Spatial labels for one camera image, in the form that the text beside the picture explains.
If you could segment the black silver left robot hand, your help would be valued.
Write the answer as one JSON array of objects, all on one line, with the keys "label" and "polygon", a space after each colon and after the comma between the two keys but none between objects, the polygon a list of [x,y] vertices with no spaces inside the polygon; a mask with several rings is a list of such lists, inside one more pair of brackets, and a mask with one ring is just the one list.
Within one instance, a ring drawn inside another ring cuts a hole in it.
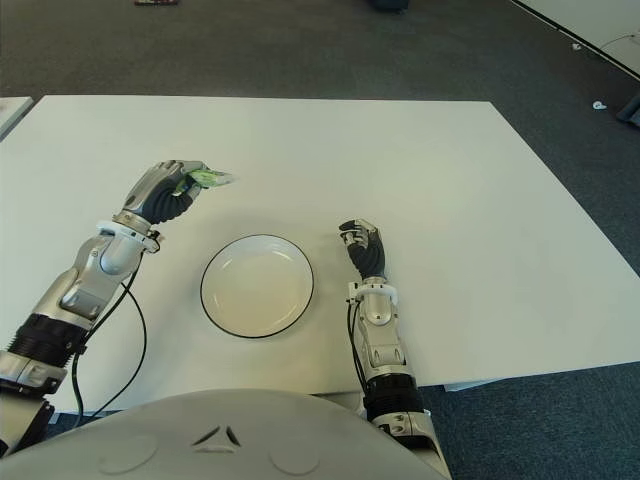
[{"label": "black silver left robot hand", "polygon": [[202,170],[199,161],[160,162],[141,177],[126,197],[123,210],[151,225],[164,223],[186,212],[202,187],[190,176]]}]

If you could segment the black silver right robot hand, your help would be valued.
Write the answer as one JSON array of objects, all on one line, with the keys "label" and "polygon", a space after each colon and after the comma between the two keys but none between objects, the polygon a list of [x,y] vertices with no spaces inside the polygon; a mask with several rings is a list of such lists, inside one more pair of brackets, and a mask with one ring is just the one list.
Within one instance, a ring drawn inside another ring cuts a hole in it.
[{"label": "black silver right robot hand", "polygon": [[339,226],[349,258],[362,280],[385,277],[385,251],[379,230],[364,219],[348,220]]}]

